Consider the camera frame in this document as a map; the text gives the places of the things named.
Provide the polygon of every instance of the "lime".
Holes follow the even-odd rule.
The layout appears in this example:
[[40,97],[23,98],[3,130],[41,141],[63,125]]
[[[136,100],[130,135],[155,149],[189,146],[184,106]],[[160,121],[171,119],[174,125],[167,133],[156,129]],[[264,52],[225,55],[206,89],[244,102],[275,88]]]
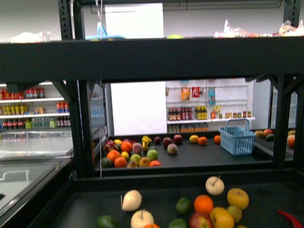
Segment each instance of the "lime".
[[118,228],[117,221],[109,215],[99,216],[97,224],[99,228]]
[[188,214],[191,208],[191,201],[188,198],[180,198],[179,201],[176,203],[176,211],[180,215]]
[[101,160],[101,166],[103,168],[110,168],[113,166],[112,161],[109,158],[103,158]]
[[187,222],[182,218],[171,221],[168,224],[168,228],[188,228]]

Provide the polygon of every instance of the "black shelf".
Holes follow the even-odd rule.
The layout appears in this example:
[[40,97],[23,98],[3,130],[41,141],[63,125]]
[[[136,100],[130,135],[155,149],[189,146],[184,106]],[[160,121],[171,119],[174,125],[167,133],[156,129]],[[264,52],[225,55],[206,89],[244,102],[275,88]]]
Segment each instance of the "black shelf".
[[1,79],[11,83],[100,78],[105,83],[167,81],[304,72],[303,37],[64,41],[0,44],[0,50],[0,59],[5,59]]

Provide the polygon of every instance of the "yellow apple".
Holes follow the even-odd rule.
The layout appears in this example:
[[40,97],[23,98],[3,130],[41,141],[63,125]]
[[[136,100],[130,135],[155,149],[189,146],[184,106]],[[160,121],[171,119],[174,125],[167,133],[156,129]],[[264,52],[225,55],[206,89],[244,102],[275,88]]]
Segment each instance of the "yellow apple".
[[245,210],[249,204],[249,196],[242,189],[232,188],[228,191],[227,201],[229,205],[233,205],[241,210]]
[[243,213],[240,208],[236,206],[229,206],[227,211],[232,215],[235,223],[238,223],[242,219]]
[[223,193],[225,185],[219,177],[209,177],[206,181],[206,190],[212,196],[218,196]]
[[153,224],[154,218],[152,214],[145,209],[138,210],[131,218],[131,228],[143,228],[146,225]]
[[234,219],[225,208],[215,207],[210,212],[210,219],[213,228],[234,228]]

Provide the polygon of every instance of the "red apple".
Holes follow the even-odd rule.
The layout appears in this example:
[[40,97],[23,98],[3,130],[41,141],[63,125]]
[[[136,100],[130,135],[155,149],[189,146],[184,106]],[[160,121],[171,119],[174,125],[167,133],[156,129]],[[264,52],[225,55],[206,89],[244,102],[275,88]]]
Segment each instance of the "red apple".
[[212,228],[212,222],[208,215],[202,213],[194,213],[189,219],[190,228]]
[[172,143],[172,139],[169,137],[164,137],[164,139],[162,140],[164,149],[167,149],[169,144],[171,144],[171,143]]
[[173,137],[173,141],[176,145],[181,145],[182,143],[182,135],[181,134],[176,134],[174,137]]
[[268,134],[273,134],[271,129],[265,129],[264,130],[264,136],[266,137]]
[[162,139],[159,136],[156,136],[153,141],[156,145],[158,145],[158,144],[161,144]]

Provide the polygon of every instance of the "blue plastic basket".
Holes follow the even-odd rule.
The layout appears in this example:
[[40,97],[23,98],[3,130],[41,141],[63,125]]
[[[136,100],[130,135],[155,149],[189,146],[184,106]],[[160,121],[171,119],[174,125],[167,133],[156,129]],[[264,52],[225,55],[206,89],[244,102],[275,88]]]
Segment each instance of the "blue plastic basket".
[[[246,127],[227,127],[231,121],[247,121]],[[248,119],[228,120],[226,127],[220,127],[220,145],[234,156],[251,155],[256,134],[249,130]]]

